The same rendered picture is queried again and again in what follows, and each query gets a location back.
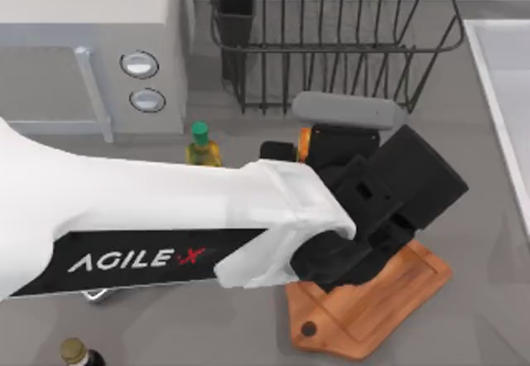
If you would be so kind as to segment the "orange round thing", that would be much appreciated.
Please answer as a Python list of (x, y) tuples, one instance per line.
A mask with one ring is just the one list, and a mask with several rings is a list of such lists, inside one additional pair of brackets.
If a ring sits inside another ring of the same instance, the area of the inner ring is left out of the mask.
[(297, 140), (297, 160), (304, 162), (309, 153), (311, 128), (301, 128)]

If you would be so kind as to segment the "pale grey rounded box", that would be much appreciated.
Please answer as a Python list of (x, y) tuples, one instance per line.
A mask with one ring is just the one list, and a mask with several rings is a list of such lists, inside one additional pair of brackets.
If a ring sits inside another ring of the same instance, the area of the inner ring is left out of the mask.
[(401, 126), (407, 113), (389, 99), (317, 91), (300, 92), (291, 102), (293, 116), (302, 122), (390, 131)]

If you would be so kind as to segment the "yellow bottle with green cap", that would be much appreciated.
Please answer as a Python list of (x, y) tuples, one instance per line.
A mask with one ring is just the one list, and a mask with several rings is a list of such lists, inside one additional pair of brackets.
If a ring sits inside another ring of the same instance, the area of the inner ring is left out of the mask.
[(196, 166), (222, 166), (219, 145), (210, 140), (209, 126), (203, 121), (193, 122), (190, 127), (191, 143), (185, 150), (185, 161)]

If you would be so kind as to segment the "small microwave knob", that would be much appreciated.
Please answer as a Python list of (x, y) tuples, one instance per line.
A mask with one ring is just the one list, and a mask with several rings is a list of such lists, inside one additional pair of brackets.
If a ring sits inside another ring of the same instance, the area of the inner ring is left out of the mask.
[(141, 113), (158, 113), (165, 108), (166, 98), (156, 89), (145, 88), (130, 93), (129, 103)]

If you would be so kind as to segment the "black utensil holder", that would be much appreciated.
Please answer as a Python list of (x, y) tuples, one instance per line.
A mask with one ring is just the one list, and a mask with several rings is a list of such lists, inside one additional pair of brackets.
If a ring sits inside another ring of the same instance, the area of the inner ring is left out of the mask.
[(210, 0), (214, 8), (220, 43), (227, 47), (247, 47), (256, 12), (256, 0)]

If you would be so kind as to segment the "pale microwave oven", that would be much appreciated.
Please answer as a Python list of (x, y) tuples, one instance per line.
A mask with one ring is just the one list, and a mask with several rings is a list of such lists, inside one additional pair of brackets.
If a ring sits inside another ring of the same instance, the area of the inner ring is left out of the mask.
[[(0, 47), (90, 48), (114, 140), (183, 133), (194, 30), (193, 0), (0, 0)], [(157, 58), (155, 76), (135, 79), (122, 71), (120, 56), (134, 51)], [(141, 113), (129, 103), (130, 93), (145, 88), (165, 96), (162, 111)]]

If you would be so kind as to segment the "large microwave knob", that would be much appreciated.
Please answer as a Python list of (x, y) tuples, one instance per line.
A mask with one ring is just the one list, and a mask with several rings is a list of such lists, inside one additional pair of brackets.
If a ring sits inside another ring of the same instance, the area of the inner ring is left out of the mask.
[(135, 79), (149, 79), (159, 70), (157, 58), (147, 51), (134, 51), (120, 56), (122, 71)]

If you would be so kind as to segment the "wooden cutting board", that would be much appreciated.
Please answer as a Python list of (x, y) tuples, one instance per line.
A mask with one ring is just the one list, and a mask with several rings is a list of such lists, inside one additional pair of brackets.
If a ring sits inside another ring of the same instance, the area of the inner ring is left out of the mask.
[(450, 279), (450, 265), (412, 240), (371, 281), (325, 292), (315, 283), (285, 288), (294, 348), (360, 361)]

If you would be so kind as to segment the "small shiny metal thing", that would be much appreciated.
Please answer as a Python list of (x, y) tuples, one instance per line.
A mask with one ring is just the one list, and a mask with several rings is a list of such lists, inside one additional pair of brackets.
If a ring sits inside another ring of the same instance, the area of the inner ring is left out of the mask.
[(82, 291), (84, 298), (91, 303), (100, 303), (107, 300), (114, 293), (113, 289), (102, 288), (88, 291)]

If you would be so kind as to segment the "microwave oven door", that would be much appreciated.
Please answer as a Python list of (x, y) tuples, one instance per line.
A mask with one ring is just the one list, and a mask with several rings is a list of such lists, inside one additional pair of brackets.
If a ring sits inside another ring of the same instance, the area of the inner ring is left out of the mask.
[(74, 48), (0, 47), (0, 118), (28, 134), (102, 134)]

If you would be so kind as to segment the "dark bottle with gold cap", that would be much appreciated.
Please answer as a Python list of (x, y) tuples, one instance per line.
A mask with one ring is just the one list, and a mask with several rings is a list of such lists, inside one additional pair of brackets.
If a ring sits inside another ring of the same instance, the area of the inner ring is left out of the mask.
[(108, 366), (103, 355), (89, 349), (78, 338), (67, 338), (60, 344), (60, 356), (66, 366)]

